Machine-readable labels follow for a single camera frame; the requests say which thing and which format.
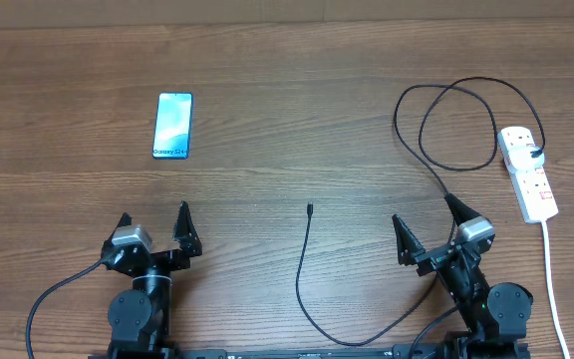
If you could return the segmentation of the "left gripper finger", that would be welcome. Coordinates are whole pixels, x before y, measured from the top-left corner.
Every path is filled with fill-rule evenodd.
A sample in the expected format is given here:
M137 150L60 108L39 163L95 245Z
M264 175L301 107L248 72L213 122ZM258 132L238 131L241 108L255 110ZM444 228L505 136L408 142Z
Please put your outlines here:
M127 212L124 212L122 217L120 218L117 226L115 227L115 229L110 234L109 238L104 241L104 243L102 245L102 249L107 249L107 248L114 246L113 238L114 238L114 235L116 234L116 231L121 227L130 226L132 224L132 221L133 221L132 217Z
M202 243L193 225L186 201L183 201L179 207L172 237L187 257L202 256Z

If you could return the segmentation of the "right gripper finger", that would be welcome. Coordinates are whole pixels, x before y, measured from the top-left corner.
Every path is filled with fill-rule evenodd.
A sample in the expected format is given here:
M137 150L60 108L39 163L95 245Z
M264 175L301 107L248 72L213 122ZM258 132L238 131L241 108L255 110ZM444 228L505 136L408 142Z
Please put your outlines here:
M397 241L398 263L416 264L416 258L426 252L425 248L399 215L394 214L392 222Z
M448 192L444 196L444 200L451 212L456 226L460 226L463 223L480 216L479 212L466 205L451 192Z

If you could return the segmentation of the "blue Samsung Galaxy smartphone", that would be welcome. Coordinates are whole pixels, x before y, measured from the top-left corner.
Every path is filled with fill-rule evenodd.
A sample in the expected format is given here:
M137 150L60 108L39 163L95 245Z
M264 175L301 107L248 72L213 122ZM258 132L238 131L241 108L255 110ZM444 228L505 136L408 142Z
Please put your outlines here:
M155 117L152 156L155 159L188 157L193 108L191 93L160 93Z

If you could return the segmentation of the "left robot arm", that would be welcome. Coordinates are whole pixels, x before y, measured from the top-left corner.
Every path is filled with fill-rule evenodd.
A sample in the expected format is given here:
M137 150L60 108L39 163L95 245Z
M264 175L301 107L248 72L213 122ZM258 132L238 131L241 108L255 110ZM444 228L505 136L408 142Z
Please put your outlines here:
M117 294L109 305L109 358L183 356L178 345L169 340L171 274L190 268L190 260L202 255L185 201L179 207L172 239L177 248L154 252L151 236L125 213L104 242L101 263L132 280L132 287Z

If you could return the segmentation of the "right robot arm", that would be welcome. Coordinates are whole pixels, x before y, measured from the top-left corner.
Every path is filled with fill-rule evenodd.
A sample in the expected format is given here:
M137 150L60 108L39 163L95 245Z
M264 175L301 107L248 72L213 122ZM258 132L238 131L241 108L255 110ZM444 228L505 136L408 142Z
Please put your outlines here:
M519 341L526 337L533 295L512 282L488 284L479 265L494 243L493 225L455 195L448 193L444 200L454 219L455 235L432 250L423 247L399 215L392 216L399 264L414 265L420 276L433 273L454 303L412 344L393 346L393 354L404 358L528 358L527 346ZM464 331L448 332L437 344L421 343L455 312L466 326Z

